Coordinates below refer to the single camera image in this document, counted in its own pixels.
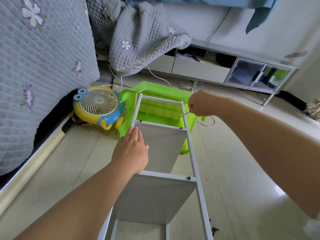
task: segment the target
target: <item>gray quilted bedspread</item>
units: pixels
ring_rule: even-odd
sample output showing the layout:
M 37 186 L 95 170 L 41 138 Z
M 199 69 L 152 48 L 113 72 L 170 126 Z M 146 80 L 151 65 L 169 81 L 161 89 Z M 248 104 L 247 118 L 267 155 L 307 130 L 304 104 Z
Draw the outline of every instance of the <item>gray quilted bedspread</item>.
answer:
M 0 175 L 62 97 L 99 78 L 87 13 L 86 0 L 0 0 Z
M 120 0 L 87 0 L 92 22 L 109 45 L 109 62 L 120 76 L 133 75 L 191 36 L 171 21 L 161 3 L 121 9 Z

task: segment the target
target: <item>blue blanket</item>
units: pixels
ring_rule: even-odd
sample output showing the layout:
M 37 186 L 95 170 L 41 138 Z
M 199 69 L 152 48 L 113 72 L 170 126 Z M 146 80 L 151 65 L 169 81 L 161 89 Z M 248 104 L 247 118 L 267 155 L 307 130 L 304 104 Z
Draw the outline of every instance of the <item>blue blanket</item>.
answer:
M 147 0 L 122 0 L 130 6 L 134 6 L 137 2 Z M 156 2 L 167 2 L 167 3 L 205 3 L 216 6 L 228 6 L 228 7 L 240 7 L 255 9 L 255 12 L 247 25 L 246 33 L 249 33 L 254 28 L 259 27 L 263 24 L 272 9 L 274 8 L 277 0 L 152 0 Z

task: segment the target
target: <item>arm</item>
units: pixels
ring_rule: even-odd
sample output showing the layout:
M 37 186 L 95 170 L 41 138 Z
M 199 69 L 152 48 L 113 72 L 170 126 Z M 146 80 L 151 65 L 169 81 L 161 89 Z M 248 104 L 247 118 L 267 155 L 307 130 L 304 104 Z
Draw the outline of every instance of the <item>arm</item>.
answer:
M 320 212 L 320 142 L 231 98 L 199 91 L 188 105 L 197 116 L 218 116 L 269 177 L 312 218 Z
M 130 127 L 105 168 L 56 203 L 16 240 L 96 240 L 130 178 L 147 165 L 148 148 L 138 128 Z

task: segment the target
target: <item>glass cabinet door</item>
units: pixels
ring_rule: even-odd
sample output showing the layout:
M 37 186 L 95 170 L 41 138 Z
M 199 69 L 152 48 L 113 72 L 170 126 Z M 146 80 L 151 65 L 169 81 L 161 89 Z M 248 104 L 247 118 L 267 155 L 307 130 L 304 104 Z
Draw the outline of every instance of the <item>glass cabinet door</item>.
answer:
M 266 65 L 263 72 L 253 82 L 251 88 L 273 92 L 290 71 L 290 69 Z
M 250 88 L 265 64 L 239 58 L 226 84 Z

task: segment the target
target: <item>forearm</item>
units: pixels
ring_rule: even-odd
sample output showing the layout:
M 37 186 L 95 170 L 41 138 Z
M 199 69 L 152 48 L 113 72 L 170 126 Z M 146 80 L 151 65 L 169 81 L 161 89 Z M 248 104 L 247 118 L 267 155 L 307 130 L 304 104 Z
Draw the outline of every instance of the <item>forearm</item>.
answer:
M 16 239 L 97 239 L 112 206 L 133 174 L 127 163 L 109 163 Z
M 294 127 L 221 98 L 215 111 L 270 178 L 310 217 L 320 211 L 320 143 Z

